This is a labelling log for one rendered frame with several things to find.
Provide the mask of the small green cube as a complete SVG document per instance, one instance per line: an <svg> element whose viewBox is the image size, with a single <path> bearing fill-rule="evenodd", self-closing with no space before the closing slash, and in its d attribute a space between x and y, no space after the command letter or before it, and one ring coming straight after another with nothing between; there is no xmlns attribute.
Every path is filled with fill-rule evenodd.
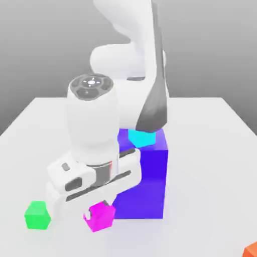
<svg viewBox="0 0 257 257"><path fill-rule="evenodd" d="M51 222L45 201L31 201L24 217L28 229L46 230Z"/></svg>

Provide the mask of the small magenta cube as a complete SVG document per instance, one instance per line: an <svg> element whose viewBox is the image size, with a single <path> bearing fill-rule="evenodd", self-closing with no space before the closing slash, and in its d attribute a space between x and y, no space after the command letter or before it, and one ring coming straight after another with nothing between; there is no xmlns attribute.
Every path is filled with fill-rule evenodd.
<svg viewBox="0 0 257 257"><path fill-rule="evenodd" d="M113 205L107 207L102 202L99 202L89 209L91 219L85 220L85 222L92 232L97 232L112 226L116 212L116 208Z"/></svg>

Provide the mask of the large blue box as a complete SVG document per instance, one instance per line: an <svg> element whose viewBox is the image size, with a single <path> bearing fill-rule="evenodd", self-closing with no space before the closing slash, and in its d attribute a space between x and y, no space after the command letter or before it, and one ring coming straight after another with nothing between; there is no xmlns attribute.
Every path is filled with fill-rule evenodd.
<svg viewBox="0 0 257 257"><path fill-rule="evenodd" d="M164 214L168 146L164 131L153 145L140 148L141 182L117 195L115 219L162 219Z"/></svg>

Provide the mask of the small orange cube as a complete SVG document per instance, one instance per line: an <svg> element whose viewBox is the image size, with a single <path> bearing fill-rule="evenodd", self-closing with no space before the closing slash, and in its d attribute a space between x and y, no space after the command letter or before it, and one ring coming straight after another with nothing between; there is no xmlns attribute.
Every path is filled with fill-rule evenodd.
<svg viewBox="0 0 257 257"><path fill-rule="evenodd" d="M257 241L244 248L242 257L257 257Z"/></svg>

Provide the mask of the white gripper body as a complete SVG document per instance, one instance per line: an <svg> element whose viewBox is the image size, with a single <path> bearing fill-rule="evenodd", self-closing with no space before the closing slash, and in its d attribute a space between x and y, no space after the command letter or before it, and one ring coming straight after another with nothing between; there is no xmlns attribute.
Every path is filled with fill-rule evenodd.
<svg viewBox="0 0 257 257"><path fill-rule="evenodd" d="M86 213L99 202L113 203L119 193L142 179L138 149L121 152L117 165L86 165L75 161L70 152L48 166L46 207L52 219Z"/></svg>

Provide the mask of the small cyan cube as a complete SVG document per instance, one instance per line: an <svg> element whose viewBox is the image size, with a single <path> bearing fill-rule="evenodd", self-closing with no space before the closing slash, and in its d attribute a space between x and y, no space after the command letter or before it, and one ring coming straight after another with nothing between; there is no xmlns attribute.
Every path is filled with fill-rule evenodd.
<svg viewBox="0 0 257 257"><path fill-rule="evenodd" d="M154 145L156 142L156 133L140 132L128 130L128 139L137 147Z"/></svg>

